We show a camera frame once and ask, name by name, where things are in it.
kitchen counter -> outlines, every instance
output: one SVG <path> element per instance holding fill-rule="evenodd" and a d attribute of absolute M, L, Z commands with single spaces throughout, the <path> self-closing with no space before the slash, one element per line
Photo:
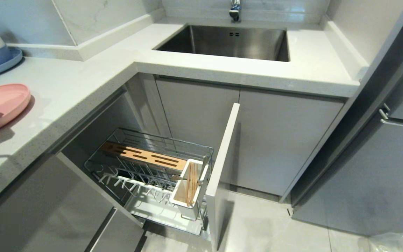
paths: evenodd
<path fill-rule="evenodd" d="M 186 23 L 282 28 L 290 62 L 154 51 Z M 0 85 L 23 83 L 32 100 L 15 121 L 0 129 L 0 193 L 66 131 L 136 73 L 232 83 L 323 96 L 351 97 L 352 81 L 319 26 L 243 21 L 163 19 L 85 62 L 25 57 L 0 75 Z"/>

pink plate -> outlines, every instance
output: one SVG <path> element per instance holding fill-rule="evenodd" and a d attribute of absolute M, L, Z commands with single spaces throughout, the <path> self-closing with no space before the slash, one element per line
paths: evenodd
<path fill-rule="evenodd" d="M 0 128 L 15 119 L 30 101 L 29 88 L 23 84 L 0 86 Z"/>

faucet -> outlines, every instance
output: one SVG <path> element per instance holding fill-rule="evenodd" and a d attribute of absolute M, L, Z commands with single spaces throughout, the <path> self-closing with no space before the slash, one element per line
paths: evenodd
<path fill-rule="evenodd" d="M 231 1 L 231 9 L 230 9 L 230 17 L 232 18 L 231 22 L 240 23 L 240 0 L 230 0 Z"/>

refrigerator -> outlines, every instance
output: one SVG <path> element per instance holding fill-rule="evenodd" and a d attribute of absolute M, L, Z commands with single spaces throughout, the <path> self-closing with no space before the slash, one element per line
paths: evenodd
<path fill-rule="evenodd" d="M 354 110 L 368 108 L 368 120 L 330 165 L 325 164 L 332 157 L 320 155 L 311 164 L 315 167 L 307 168 L 291 191 L 292 218 L 364 236 L 403 233 L 403 73 L 388 91 L 387 85 L 368 87 L 360 95 L 383 101 L 365 107 L 356 100 Z M 340 133 L 337 139 L 345 139 Z"/>

sink basin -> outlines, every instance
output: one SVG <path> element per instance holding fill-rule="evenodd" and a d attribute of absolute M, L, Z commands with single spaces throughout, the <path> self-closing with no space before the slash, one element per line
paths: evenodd
<path fill-rule="evenodd" d="M 187 26 L 156 50 L 289 61 L 284 30 Z"/>

